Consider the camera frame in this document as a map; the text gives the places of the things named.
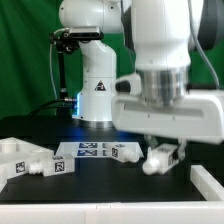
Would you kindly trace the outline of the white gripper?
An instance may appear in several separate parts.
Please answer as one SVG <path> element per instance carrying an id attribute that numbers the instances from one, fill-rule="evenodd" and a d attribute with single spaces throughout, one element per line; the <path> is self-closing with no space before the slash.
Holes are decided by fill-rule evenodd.
<path id="1" fill-rule="evenodd" d="M 187 141 L 224 141 L 224 91 L 190 90 L 172 106 L 154 106 L 141 97 L 140 76 L 123 76 L 113 84 L 112 121 L 117 130 L 145 134 L 147 153 L 158 146 L 155 136 L 178 140 L 185 159 Z"/>

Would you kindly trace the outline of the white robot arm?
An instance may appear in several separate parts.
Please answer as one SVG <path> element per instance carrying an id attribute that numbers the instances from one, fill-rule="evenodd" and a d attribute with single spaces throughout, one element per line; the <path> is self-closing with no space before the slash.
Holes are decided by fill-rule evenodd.
<path id="1" fill-rule="evenodd" d="M 84 83 L 75 117 L 177 139 L 180 157 L 189 140 L 224 141 L 224 91 L 186 90 L 191 0 L 132 0 L 130 10 L 135 72 L 117 79 L 114 52 L 99 40 L 82 43 Z"/>

